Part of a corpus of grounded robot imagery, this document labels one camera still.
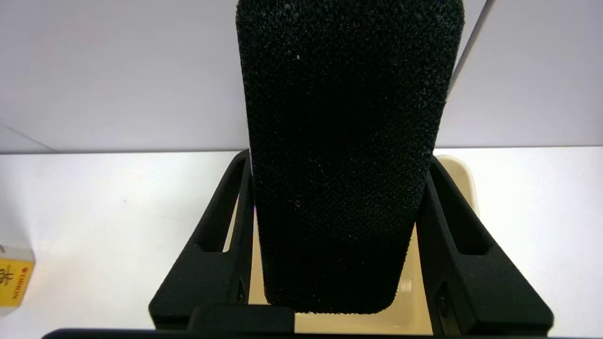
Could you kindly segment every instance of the white wall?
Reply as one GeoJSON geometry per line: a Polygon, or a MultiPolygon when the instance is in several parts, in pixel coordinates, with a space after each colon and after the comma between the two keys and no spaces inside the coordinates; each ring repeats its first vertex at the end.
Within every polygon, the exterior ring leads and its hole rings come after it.
{"type": "Polygon", "coordinates": [[[0,119],[58,151],[243,148],[235,6],[0,0],[0,119]]]}
{"type": "Polygon", "coordinates": [[[602,17],[601,0],[496,1],[438,145],[603,145],[602,17]]]}
{"type": "MultiPolygon", "coordinates": [[[[246,147],[235,5],[0,0],[0,152],[246,147]]],[[[602,5],[497,1],[438,146],[603,144],[602,5]]]]}

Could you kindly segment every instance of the yellow box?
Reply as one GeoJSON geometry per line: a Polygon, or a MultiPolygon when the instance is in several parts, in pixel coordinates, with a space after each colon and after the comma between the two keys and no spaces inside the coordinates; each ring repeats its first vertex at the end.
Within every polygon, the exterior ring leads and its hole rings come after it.
{"type": "Polygon", "coordinates": [[[33,268],[31,250],[0,245],[0,316],[21,305],[33,268]]]}

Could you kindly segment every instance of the white table surface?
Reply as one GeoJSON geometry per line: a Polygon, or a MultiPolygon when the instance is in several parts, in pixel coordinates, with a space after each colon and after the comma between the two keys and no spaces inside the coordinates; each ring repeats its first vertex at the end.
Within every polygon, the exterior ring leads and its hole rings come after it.
{"type": "MultiPolygon", "coordinates": [[[[0,242],[27,239],[37,259],[0,338],[153,328],[147,305],[235,154],[0,156],[0,242]]],[[[436,154],[472,171],[486,228],[555,314],[550,335],[603,337],[603,147],[436,154]]]]}

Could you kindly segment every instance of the black plastic mount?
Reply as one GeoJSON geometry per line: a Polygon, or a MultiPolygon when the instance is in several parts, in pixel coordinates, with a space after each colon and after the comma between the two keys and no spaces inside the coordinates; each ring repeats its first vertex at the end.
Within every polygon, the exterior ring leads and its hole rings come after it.
{"type": "Polygon", "coordinates": [[[253,246],[253,183],[249,151],[222,176],[201,221],[149,304],[157,329],[186,329],[193,310],[246,304],[253,246]],[[230,248],[222,252],[237,203],[230,248]]]}
{"type": "Polygon", "coordinates": [[[432,157],[417,217],[434,334],[546,335],[553,313],[432,157]]]}
{"type": "MultiPolygon", "coordinates": [[[[382,338],[294,334],[292,309],[245,305],[253,208],[251,163],[249,152],[243,151],[227,168],[197,228],[149,304],[158,331],[59,330],[45,338],[204,338],[219,333],[229,338],[382,338]],[[223,253],[237,198],[230,249],[223,253]]],[[[496,244],[435,157],[418,212],[417,233],[435,336],[546,336],[553,324],[551,310],[496,244]]]]}

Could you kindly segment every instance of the foam texture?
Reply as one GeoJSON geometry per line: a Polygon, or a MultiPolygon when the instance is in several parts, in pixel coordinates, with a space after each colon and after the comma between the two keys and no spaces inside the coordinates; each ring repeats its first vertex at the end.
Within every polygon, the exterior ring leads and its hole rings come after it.
{"type": "Polygon", "coordinates": [[[361,314],[391,304],[463,18],[460,0],[240,0],[271,304],[361,314]]]}

